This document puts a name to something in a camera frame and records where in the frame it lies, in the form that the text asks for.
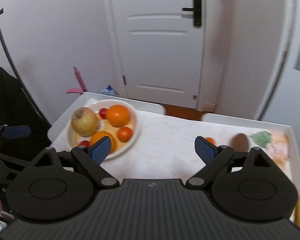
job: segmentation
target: orange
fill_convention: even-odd
[[[121,127],[117,132],[117,137],[121,142],[127,142],[132,136],[132,129],[130,127]]]
[[[111,140],[111,151],[110,153],[113,153],[117,147],[117,141],[115,140],[115,138],[112,136],[111,133],[108,133],[106,131],[100,131],[100,132],[95,132],[94,134],[92,134],[91,138],[90,138],[90,145],[94,144],[95,142],[97,142],[98,140],[100,140],[103,136],[109,136],[110,140]]]
[[[205,137],[205,139],[206,139],[208,142],[212,143],[214,146],[216,146],[216,141],[215,141],[213,138],[211,138],[211,137]]]
[[[113,105],[106,112],[106,119],[113,126],[124,126],[130,120],[130,112],[125,106]]]

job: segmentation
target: plate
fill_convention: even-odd
[[[126,102],[118,100],[118,99],[105,99],[105,100],[95,102],[86,107],[90,108],[93,112],[98,113],[101,108],[103,108],[103,107],[109,108],[110,106],[113,106],[113,105],[123,105],[128,108],[128,110],[130,112],[130,122],[126,126],[131,127],[133,129],[133,135],[128,142],[122,143],[118,140],[117,135],[116,135],[116,131],[119,130],[120,127],[111,126],[107,120],[102,120],[98,131],[105,130],[105,131],[108,131],[109,133],[111,133],[114,136],[114,138],[116,139],[117,145],[120,147],[119,150],[116,150],[113,153],[109,154],[105,160],[112,159],[112,158],[117,157],[117,156],[121,155],[122,153],[126,152],[135,143],[138,136],[140,135],[140,130],[141,130],[141,122],[138,117],[138,112],[129,103],[126,103]],[[77,138],[78,136],[79,135],[73,130],[73,128],[71,126],[71,120],[69,120],[68,125],[67,125],[67,137],[66,137],[66,143],[67,143],[67,147],[69,149],[76,147],[77,141],[81,141],[81,140],[89,141],[90,140],[90,137],[81,137],[81,136],[79,136],[81,139],[78,140],[78,138]]]

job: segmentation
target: pink plastic object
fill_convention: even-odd
[[[71,93],[79,93],[79,94],[83,94],[84,92],[87,92],[87,88],[86,85],[82,79],[82,76],[80,75],[80,72],[78,71],[78,69],[76,67],[73,67],[74,70],[74,75],[80,85],[81,88],[71,88],[67,90],[67,94],[71,94]]]

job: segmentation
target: door frame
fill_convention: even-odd
[[[114,20],[114,14],[112,10],[112,2],[111,0],[103,0],[106,10],[106,19],[108,23],[109,28],[109,34],[111,39],[111,45],[113,49],[114,54],[114,60],[115,60],[115,66],[117,68],[117,74],[118,74],[118,80],[121,88],[121,95],[123,97],[127,97],[128,93],[126,90],[126,86],[124,85],[123,76],[123,66],[122,61],[120,57],[120,51],[119,51],[119,45],[118,45],[118,39],[117,39],[117,33],[116,33],[116,27],[115,27],[115,20]],[[215,0],[202,0],[203,8],[202,8],[202,31],[203,31],[203,41],[202,41],[202,60],[201,60],[201,70],[200,70],[200,80],[199,80],[199,87],[198,87],[198,95],[197,95],[197,104],[196,109],[198,111],[209,111],[213,112],[216,104],[214,104],[218,96],[215,100],[212,100],[212,103],[210,103],[211,99],[209,98],[209,95],[207,93],[204,93],[205,89],[203,88],[207,80],[209,80],[209,66],[211,65],[211,55],[210,51],[205,48],[206,44],[210,44],[211,39],[214,38],[214,26],[218,19],[214,16],[213,6]]]

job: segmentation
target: silver screw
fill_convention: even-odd
[[[201,179],[201,178],[198,178],[198,177],[193,177],[193,178],[189,179],[188,182],[192,186],[201,186],[201,185],[204,184],[204,179]]]
[[[110,178],[110,177],[108,177],[108,178],[103,178],[103,179],[101,180],[101,184],[103,184],[103,185],[105,185],[105,186],[113,186],[113,185],[116,184],[116,183],[117,183],[117,180],[114,179],[114,178]]]

